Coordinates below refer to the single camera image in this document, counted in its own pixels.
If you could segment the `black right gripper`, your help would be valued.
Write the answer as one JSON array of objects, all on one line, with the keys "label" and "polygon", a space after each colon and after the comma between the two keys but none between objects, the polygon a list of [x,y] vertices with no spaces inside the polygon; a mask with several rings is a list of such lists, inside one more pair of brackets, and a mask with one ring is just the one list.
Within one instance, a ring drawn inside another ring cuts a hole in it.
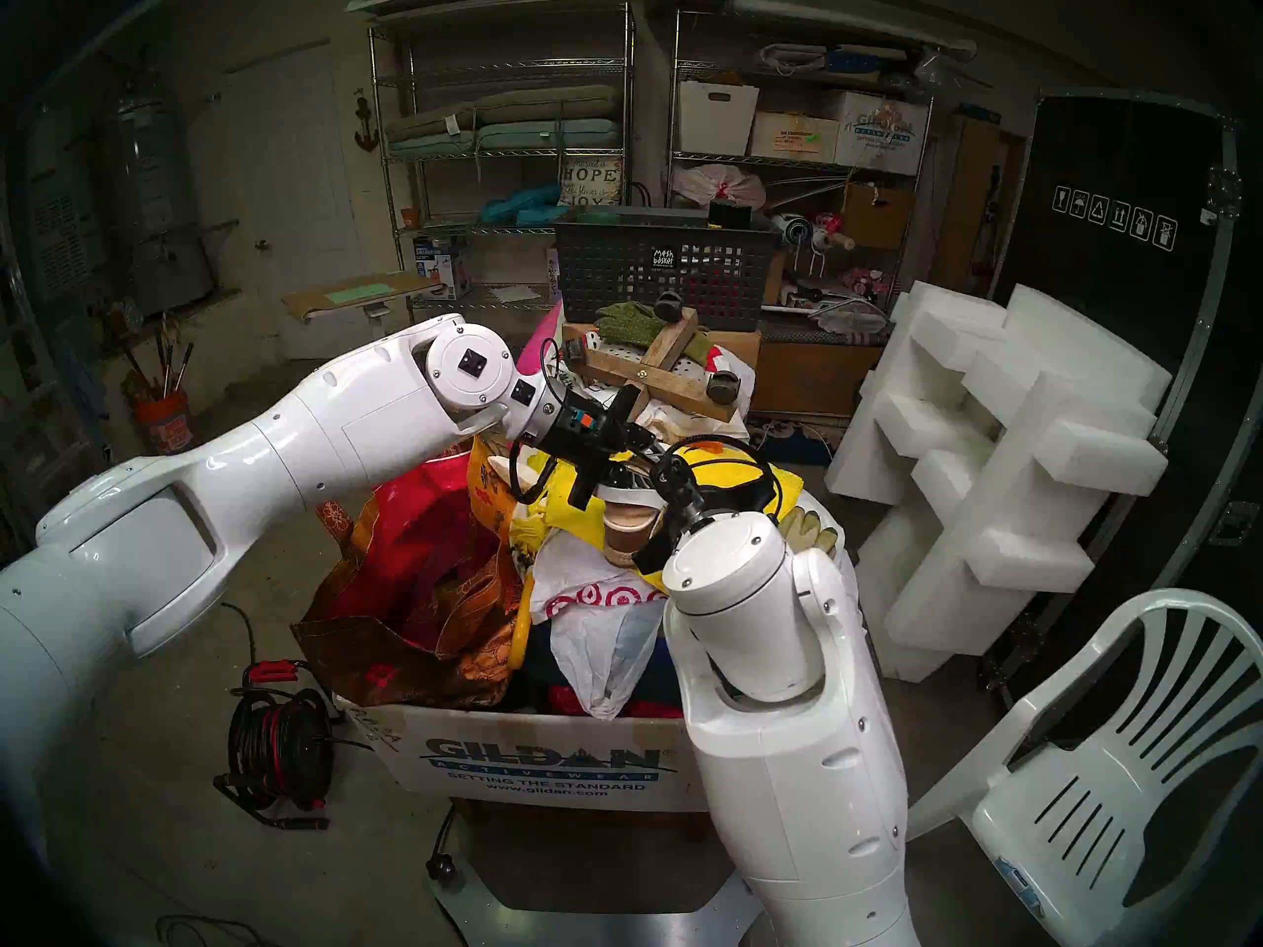
[{"label": "black right gripper", "polygon": [[678,453],[662,457],[650,475],[663,501],[657,524],[644,545],[633,556],[640,575],[659,573],[681,540],[707,518],[706,503],[693,468]]}]

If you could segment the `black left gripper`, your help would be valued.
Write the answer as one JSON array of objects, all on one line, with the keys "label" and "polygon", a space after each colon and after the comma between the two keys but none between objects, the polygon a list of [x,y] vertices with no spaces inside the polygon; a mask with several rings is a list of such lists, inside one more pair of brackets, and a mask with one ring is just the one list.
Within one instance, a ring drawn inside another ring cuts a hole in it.
[{"label": "black left gripper", "polygon": [[557,394],[551,384],[543,383],[541,390],[538,450],[575,468],[570,505],[587,508],[601,480],[602,489],[655,489],[650,470],[610,462],[621,453],[662,460],[678,452],[678,444],[633,419],[632,410],[639,399],[637,386],[623,385],[608,404],[582,396],[573,388]]}]

